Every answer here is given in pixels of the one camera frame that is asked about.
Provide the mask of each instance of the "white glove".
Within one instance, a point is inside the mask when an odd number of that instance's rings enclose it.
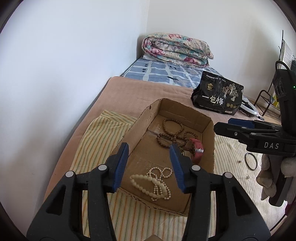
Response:
[[[257,183],[263,186],[261,200],[273,197],[276,194],[276,180],[280,170],[285,177],[296,177],[296,157],[283,158],[281,156],[262,155],[261,171],[256,178]],[[293,178],[285,200],[288,204],[291,204],[295,196],[296,178]]]

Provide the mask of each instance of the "wooden bead bracelet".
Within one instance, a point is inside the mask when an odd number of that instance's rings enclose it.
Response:
[[[179,131],[177,131],[176,133],[169,132],[166,129],[166,127],[165,127],[165,122],[166,121],[176,122],[177,124],[179,124],[181,126],[181,129]],[[164,119],[163,120],[162,127],[163,127],[163,131],[165,133],[160,133],[160,134],[156,135],[156,140],[157,140],[157,142],[158,142],[158,144],[160,146],[165,147],[165,148],[170,148],[170,145],[164,144],[164,143],[161,142],[160,138],[162,137],[163,139],[167,139],[168,141],[171,141],[173,144],[177,143],[178,144],[178,147],[181,149],[181,151],[188,150],[188,151],[190,151],[193,154],[195,153],[195,147],[194,147],[193,144],[192,144],[192,146],[190,148],[185,148],[184,146],[189,141],[189,138],[187,138],[187,134],[192,134],[195,139],[198,139],[198,135],[196,135],[192,131],[185,131],[184,134],[183,134],[183,136],[179,135],[184,130],[184,125],[180,121],[178,121],[176,119],[173,119],[173,118],[166,118],[166,119]],[[177,142],[177,139],[183,140],[184,143]]]

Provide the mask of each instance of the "pearl necklace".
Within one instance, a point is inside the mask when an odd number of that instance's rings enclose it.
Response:
[[[152,171],[154,169],[158,169],[160,172],[160,177],[157,178],[157,175],[155,173],[153,173]],[[165,176],[163,173],[165,170],[169,170],[170,174]],[[173,171],[171,168],[169,167],[165,167],[163,170],[161,170],[158,167],[153,167],[151,168],[147,175],[131,175],[130,176],[130,180],[132,185],[139,189],[140,191],[142,191],[142,193],[148,195],[151,197],[152,201],[157,201],[158,199],[163,198],[164,200],[169,200],[171,198],[171,192],[170,189],[167,187],[167,185],[165,184],[165,182],[162,180],[162,178],[169,178],[172,175]],[[137,184],[135,182],[135,179],[143,179],[143,180],[147,180],[149,182],[152,182],[154,184],[154,189],[153,189],[153,193],[147,191],[145,188],[143,188],[142,186],[140,186],[139,184]]]

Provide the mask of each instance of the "metal ring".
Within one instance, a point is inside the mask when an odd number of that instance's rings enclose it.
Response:
[[[256,167],[255,167],[255,169],[251,168],[251,167],[249,166],[248,162],[247,162],[247,155],[248,155],[248,154],[250,154],[251,156],[253,156],[253,157],[255,158],[255,161],[256,161]],[[247,165],[247,167],[248,167],[250,170],[255,171],[255,170],[257,169],[257,167],[258,167],[258,161],[257,161],[257,158],[254,156],[253,153],[247,152],[247,153],[244,155],[244,161],[246,162],[246,165]]]

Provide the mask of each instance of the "floral quilt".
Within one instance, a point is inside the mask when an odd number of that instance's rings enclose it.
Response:
[[[154,60],[191,68],[208,67],[208,59],[214,58],[205,41],[179,34],[150,34],[143,40],[142,49]]]

